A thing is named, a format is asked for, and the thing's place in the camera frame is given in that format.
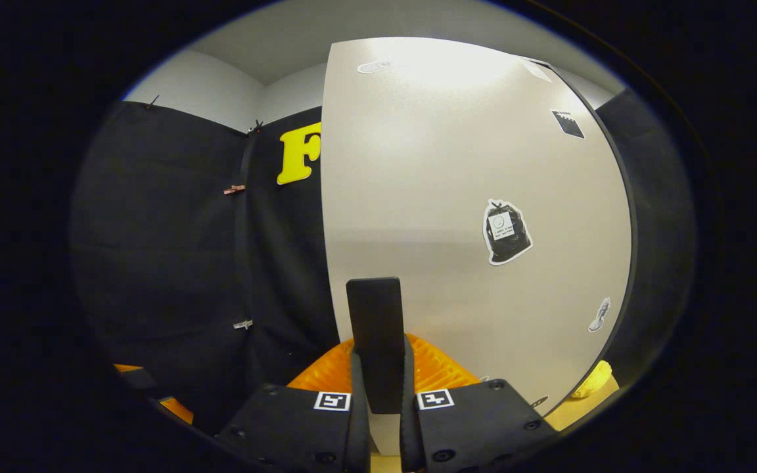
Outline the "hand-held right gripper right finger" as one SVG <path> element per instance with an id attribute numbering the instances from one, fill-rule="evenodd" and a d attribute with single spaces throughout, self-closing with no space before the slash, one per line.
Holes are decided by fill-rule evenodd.
<path id="1" fill-rule="evenodd" d="M 409 334 L 401 398 L 403 471 L 513 472 L 558 437 L 507 380 L 466 383 L 459 366 Z"/>

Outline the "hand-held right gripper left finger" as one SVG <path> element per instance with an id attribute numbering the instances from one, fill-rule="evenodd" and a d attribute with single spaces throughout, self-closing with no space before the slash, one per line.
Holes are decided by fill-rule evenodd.
<path id="1" fill-rule="evenodd" d="M 265 384 L 216 437 L 254 472 L 367 472 L 369 413 L 352 339 L 291 383 Z"/>

